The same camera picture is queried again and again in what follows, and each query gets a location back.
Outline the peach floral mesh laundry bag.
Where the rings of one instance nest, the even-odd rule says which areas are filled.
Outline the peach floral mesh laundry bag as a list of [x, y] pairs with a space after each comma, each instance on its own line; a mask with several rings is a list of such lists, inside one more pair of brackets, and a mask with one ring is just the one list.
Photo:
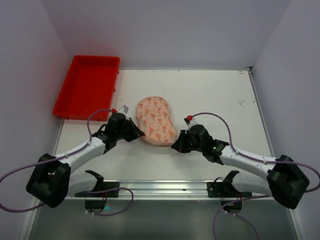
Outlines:
[[138, 128], [144, 132], [142, 140], [155, 146], [171, 146], [178, 137], [167, 100], [159, 96], [142, 99], [136, 106]]

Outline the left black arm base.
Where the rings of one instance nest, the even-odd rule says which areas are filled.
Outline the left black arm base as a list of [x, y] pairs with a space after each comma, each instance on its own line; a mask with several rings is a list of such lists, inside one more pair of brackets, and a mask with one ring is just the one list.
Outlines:
[[91, 190], [80, 190], [74, 194], [75, 197], [80, 198], [100, 198], [99, 200], [85, 200], [84, 208], [86, 211], [91, 213], [101, 213], [107, 206], [107, 198], [117, 198], [119, 195], [119, 190], [113, 190], [110, 192], [95, 193], [106, 190], [111, 190], [120, 187], [118, 181], [105, 181], [104, 177], [93, 170], [86, 170], [85, 174], [89, 177], [93, 177], [95, 180], [93, 188]]

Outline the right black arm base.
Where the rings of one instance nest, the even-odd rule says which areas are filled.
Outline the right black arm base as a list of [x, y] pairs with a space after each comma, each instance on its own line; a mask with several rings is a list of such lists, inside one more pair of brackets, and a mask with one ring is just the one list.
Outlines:
[[[209, 198], [248, 198], [252, 196], [251, 192], [240, 192], [232, 186], [233, 179], [239, 174], [238, 170], [232, 170], [225, 178], [217, 177], [214, 181], [206, 183], [207, 195]], [[220, 201], [221, 206], [227, 204], [223, 209], [231, 214], [238, 214], [242, 210], [242, 202], [231, 203], [227, 200]]]

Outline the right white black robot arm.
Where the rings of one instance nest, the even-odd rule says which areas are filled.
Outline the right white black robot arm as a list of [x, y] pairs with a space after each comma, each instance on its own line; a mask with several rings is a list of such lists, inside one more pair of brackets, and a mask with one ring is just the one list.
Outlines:
[[210, 197], [235, 198], [257, 193], [295, 209], [310, 184], [290, 157], [281, 155], [280, 158], [266, 157], [262, 162], [254, 161], [252, 156], [245, 157], [232, 149], [230, 143], [213, 139], [200, 124], [181, 130], [171, 147], [183, 154], [196, 151], [211, 163], [234, 168], [222, 182], [208, 183]]

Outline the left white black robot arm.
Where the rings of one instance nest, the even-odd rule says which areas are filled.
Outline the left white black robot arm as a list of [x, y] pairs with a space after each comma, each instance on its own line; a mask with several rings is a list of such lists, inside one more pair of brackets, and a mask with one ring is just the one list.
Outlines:
[[131, 142], [145, 134], [123, 113], [113, 113], [106, 124], [89, 139], [65, 153], [42, 155], [26, 185], [26, 191], [51, 208], [57, 207], [66, 197], [88, 192], [103, 195], [104, 178], [93, 170], [73, 173], [89, 161], [113, 149], [118, 141]]

